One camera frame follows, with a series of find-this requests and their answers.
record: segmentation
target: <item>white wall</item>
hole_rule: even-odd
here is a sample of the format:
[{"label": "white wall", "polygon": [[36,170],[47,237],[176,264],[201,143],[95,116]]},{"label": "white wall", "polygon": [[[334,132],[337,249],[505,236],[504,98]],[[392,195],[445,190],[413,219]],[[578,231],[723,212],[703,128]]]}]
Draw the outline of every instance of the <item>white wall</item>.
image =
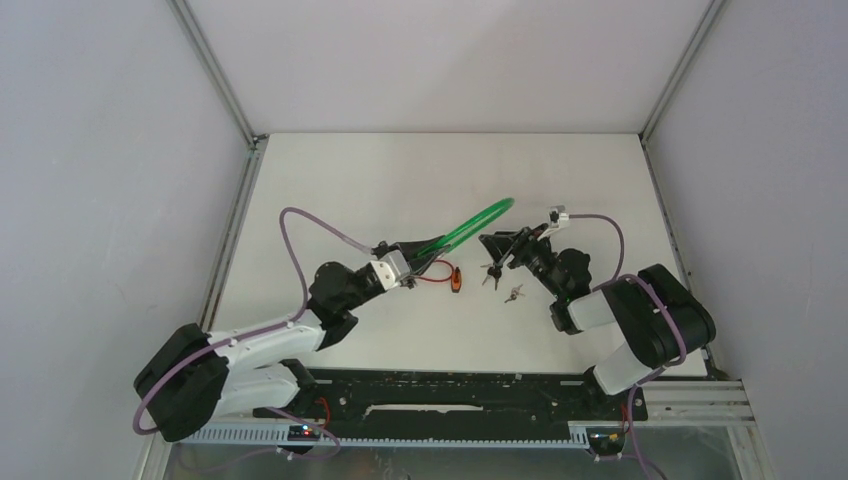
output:
[{"label": "white wall", "polygon": [[199,0],[260,133],[637,133],[708,0]]},{"label": "white wall", "polygon": [[245,152],[164,0],[0,2],[3,478],[129,478]]},{"label": "white wall", "polygon": [[848,3],[733,1],[650,145],[785,479],[844,477]]}]

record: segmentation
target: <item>white table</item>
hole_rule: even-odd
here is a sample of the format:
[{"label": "white table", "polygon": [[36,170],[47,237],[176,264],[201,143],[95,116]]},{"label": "white table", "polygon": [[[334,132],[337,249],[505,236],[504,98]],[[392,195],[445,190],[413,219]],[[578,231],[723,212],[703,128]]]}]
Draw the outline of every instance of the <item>white table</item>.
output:
[{"label": "white table", "polygon": [[[248,326],[299,305],[277,222],[286,206],[375,245],[447,233],[507,196],[515,206],[484,232],[536,226],[547,221],[547,207],[564,204],[569,213],[603,213],[619,222],[627,246],[623,272],[662,263],[677,274],[636,135],[275,134],[214,329]],[[356,270],[368,260],[305,219],[292,215],[288,224],[309,282],[323,262]],[[618,239],[605,222],[572,220],[552,243],[557,251],[589,253],[595,283],[615,269]],[[548,311],[554,298],[525,268],[505,269],[498,291],[481,286],[480,265],[491,260],[476,238],[446,259],[463,271],[461,293],[446,284],[392,290],[353,312],[360,322],[344,341],[300,359],[329,368],[582,373],[624,341],[615,325],[576,336],[557,332]],[[504,304],[519,284],[526,296]],[[699,354],[670,370],[705,373]]]}]

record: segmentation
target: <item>gray floor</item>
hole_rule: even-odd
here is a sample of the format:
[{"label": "gray floor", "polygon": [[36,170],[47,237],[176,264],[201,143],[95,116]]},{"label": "gray floor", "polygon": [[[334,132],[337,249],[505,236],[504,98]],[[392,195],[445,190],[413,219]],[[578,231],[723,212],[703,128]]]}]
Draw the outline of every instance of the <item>gray floor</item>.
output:
[{"label": "gray floor", "polygon": [[[639,445],[669,479],[738,479],[723,428],[638,430]],[[218,465],[255,448],[185,446],[185,463]],[[483,450],[423,448],[348,448],[326,461],[288,462],[281,455],[247,459],[224,472],[188,473],[172,458],[169,480],[350,479],[350,480],[564,480],[642,478],[633,460],[594,464],[581,450]]]}]

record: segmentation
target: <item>green loop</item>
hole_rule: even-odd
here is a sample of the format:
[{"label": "green loop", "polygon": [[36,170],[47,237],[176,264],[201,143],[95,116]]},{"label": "green loop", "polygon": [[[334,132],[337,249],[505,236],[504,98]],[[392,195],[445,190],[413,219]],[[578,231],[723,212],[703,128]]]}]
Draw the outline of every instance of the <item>green loop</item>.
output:
[{"label": "green loop", "polygon": [[510,197],[493,203],[489,208],[483,210],[477,215],[474,215],[468,219],[467,222],[456,227],[453,231],[442,237],[438,242],[419,252],[418,256],[426,255],[427,253],[438,250],[445,245],[450,245],[445,253],[452,251],[462,244],[462,242],[468,240],[472,235],[485,228],[486,225],[494,222],[495,219],[506,213],[507,210],[512,208],[513,204],[515,204],[515,199]]}]

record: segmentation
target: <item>orange key fob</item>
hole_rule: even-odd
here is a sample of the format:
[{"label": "orange key fob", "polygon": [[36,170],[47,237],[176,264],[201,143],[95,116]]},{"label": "orange key fob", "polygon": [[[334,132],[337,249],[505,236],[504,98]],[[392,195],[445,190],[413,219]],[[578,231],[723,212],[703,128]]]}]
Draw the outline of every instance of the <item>orange key fob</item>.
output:
[{"label": "orange key fob", "polygon": [[459,267],[456,267],[451,274],[451,292],[459,293],[460,288],[462,288],[462,272],[459,271]]}]

